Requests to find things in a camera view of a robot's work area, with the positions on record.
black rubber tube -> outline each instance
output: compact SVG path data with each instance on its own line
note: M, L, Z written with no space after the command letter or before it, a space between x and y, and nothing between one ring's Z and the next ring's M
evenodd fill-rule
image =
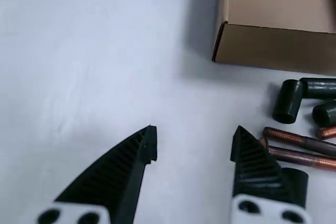
M303 98L336 99L336 79L301 78L304 84Z
M272 117L280 123L295 122L303 98L304 86L298 80L286 80L279 91Z
M293 168L283 168L281 171L292 185L295 198L294 204L306 208L308 174Z
M313 109L313 119L320 127L336 125L336 101L317 105Z

cardboard box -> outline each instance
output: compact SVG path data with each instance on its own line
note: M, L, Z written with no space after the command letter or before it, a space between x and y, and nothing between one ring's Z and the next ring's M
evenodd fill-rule
M336 0L219 0L213 60L336 74Z

white table surface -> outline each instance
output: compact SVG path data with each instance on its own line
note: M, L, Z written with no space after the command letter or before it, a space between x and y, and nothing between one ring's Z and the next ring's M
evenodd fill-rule
M304 101L295 124L272 120L282 81L311 75L211 62L215 10L216 0L0 0L2 223L149 124L158 160L134 223L227 223L236 127L311 134L318 102ZM330 223L336 174L300 168L308 212Z

mounting hole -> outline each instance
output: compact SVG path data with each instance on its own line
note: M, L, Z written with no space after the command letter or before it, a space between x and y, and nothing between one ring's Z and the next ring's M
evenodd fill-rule
M285 211L282 213L282 218L284 220L289 220L294 223L303 223L303 218L297 214L296 212L292 211Z
M95 212L88 212L79 218L78 224L98 224L99 215Z
M44 211L37 219L38 224L52 224L55 223L60 215L60 211L56 208Z
M260 209L257 204L253 203L252 201L249 200L244 200L241 203L239 203L239 209L241 211L248 212L250 214L259 214Z

copper bolt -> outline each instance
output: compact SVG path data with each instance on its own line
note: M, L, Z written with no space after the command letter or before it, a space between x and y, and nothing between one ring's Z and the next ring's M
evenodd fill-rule
M316 131L316 136L321 140L336 137L336 126L320 128Z
M266 144L266 146L268 146L265 139L261 139L260 142L262 145ZM336 172L336 159L334 158L292 151L275 146L268 146L268 152L279 161L311 166L319 169L332 170Z
M262 135L266 138L274 138L310 151L336 157L336 144L322 142L316 138L301 136L271 127L265 127Z

